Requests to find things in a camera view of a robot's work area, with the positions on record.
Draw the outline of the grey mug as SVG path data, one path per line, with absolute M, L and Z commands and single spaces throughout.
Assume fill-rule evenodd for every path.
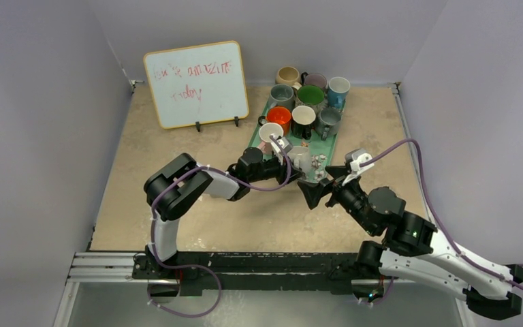
M 294 89 L 287 84 L 276 84 L 270 90 L 269 109 L 280 106 L 292 111 L 295 107 Z

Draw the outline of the grey-blue upside-down mug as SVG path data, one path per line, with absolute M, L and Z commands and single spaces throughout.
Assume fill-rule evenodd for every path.
M 315 131 L 321 140 L 336 136 L 340 129 L 342 115 L 338 109 L 325 108 L 319 112 L 315 120 Z

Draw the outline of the mauve purple mug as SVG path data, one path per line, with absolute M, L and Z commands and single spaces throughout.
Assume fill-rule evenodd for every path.
M 320 88 L 322 91 L 328 88 L 328 79 L 320 73 L 303 72 L 300 75 L 302 84 Z

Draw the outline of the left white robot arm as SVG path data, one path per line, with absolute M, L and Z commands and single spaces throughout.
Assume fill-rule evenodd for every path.
M 180 218 L 208 194 L 213 198 L 238 201 L 251 189 L 260 190 L 253 183 L 274 179 L 277 190 L 303 175 L 292 160 L 273 155 L 265 159 L 256 147 L 244 150 L 236 163 L 226 171 L 198 163 L 182 153 L 153 174 L 144 184 L 147 203 L 153 217 L 150 242 L 147 248 L 153 256 L 149 269 L 160 279 L 172 276 L 176 269 L 176 238 Z

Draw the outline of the cream white mug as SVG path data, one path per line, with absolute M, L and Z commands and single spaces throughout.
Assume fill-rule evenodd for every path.
M 301 85 L 294 83 L 294 99 L 297 106 L 308 106 L 315 112 L 319 112 L 326 107 L 326 94 L 322 89 L 314 85 Z

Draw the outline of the pink faceted mug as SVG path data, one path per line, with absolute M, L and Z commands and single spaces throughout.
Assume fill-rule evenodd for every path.
M 259 128 L 258 136 L 260 141 L 257 148 L 264 155 L 270 155 L 272 153 L 272 140 L 270 137 L 283 136 L 283 128 L 278 123 L 265 123 Z

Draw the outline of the black mug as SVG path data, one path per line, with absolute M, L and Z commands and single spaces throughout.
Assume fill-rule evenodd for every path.
M 291 112 L 291 135 L 299 139 L 310 140 L 315 119 L 316 114 L 311 107 L 295 107 Z

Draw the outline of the beige brown mug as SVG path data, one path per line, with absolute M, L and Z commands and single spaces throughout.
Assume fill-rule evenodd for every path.
M 278 70 L 275 76 L 276 84 L 286 84 L 289 86 L 299 84 L 301 85 L 301 75 L 300 72 L 291 66 L 282 67 Z

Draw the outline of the orange mug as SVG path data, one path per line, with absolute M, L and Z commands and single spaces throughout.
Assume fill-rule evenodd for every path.
M 270 108 L 265 115 L 258 117 L 258 125 L 262 126 L 266 123 L 277 123 L 283 128 L 284 132 L 287 133 L 291 125 L 291 119 L 291 111 L 288 108 L 275 106 Z

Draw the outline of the white speckled mug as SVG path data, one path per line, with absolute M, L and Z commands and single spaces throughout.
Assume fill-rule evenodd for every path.
M 288 152 L 288 157 L 292 165 L 303 172 L 305 178 L 309 177 L 312 171 L 311 152 L 309 148 L 293 146 Z

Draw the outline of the blue teal mug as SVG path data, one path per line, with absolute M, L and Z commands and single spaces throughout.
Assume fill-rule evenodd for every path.
M 341 109 L 350 88 L 351 83 L 346 78 L 340 76 L 331 78 L 328 83 L 328 105 L 336 109 Z

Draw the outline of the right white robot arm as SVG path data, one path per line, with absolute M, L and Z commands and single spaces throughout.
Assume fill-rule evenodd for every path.
M 448 241 L 445 231 L 406 211 L 405 200 L 389 187 L 366 193 L 359 178 L 344 183 L 344 176 L 318 183 L 298 182 L 308 207 L 329 197 L 327 207 L 340 205 L 381 243 L 364 241 L 355 259 L 363 277 L 397 277 L 436 288 L 465 301 L 473 313 L 491 320 L 506 320 L 522 312 L 522 298 L 512 292 L 523 282 L 523 268 L 500 265 Z

